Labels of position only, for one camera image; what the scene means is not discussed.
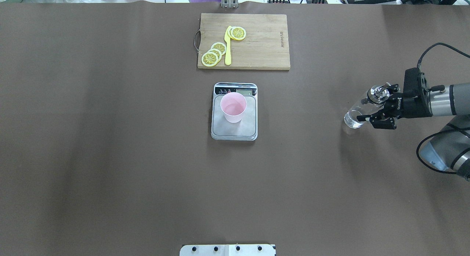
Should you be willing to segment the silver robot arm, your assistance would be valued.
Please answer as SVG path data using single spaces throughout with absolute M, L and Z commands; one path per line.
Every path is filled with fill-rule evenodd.
M 469 180 L 469 83 L 429 87 L 418 68 L 406 70 L 403 87 L 375 85 L 346 120 L 375 129 L 396 129 L 398 119 L 451 116 L 439 132 L 425 137 L 416 148 L 418 160 L 442 174 L 455 174 Z

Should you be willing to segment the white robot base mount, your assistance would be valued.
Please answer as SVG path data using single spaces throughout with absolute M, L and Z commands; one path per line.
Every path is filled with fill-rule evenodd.
M 276 256 L 272 244 L 207 244 L 184 245 L 180 256 Z

